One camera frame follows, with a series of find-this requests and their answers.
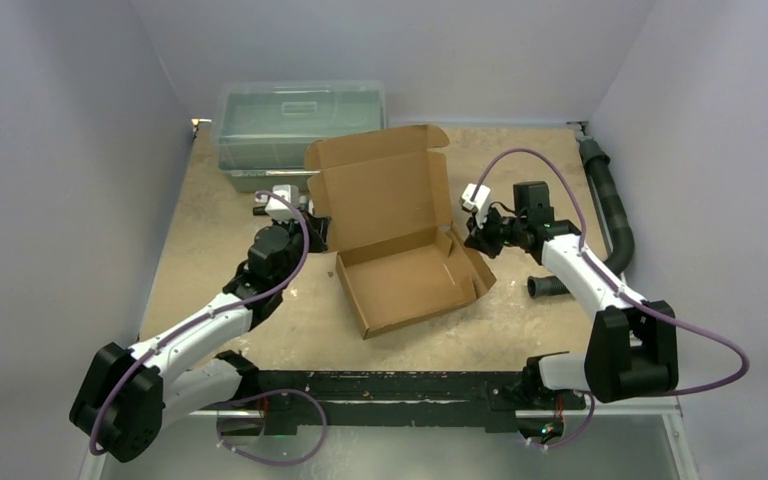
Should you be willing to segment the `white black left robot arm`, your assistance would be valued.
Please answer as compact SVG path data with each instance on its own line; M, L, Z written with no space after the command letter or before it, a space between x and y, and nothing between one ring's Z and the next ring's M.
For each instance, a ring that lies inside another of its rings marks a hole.
M246 260L206 306L147 340L100 348L69 412L88 435L90 453L131 461L164 427L205 406L253 406L266 414L271 395L242 354L227 350L195 365L277 310L308 254L326 251L330 222L307 212L273 221L257 232Z

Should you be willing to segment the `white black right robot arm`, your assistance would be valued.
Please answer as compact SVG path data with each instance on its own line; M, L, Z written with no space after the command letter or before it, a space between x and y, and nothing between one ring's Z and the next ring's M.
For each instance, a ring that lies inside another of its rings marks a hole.
M671 307L628 288L592 255L571 221L555 219L546 183L521 182L514 190L519 209L503 215L487 186L464 189L466 246L489 258L505 247L523 250L561 281L592 320L584 353L529 358L516 392L544 407L565 391L589 392L603 403L672 391L679 380L677 335L662 319Z

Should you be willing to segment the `brown cardboard box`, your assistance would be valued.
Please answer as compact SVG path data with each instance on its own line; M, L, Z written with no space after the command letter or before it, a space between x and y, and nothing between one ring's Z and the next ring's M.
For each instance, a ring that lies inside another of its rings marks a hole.
M455 227L436 125L318 140L307 186L327 217L327 249L362 339L467 307L494 286L481 254Z

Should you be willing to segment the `clear plastic storage bin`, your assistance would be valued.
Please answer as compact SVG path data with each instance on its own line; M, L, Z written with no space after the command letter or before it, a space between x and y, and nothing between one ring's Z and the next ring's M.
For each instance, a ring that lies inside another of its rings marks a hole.
M387 123L380 81L237 82L220 90L210 138L219 172L237 191L282 183L304 190L310 144Z

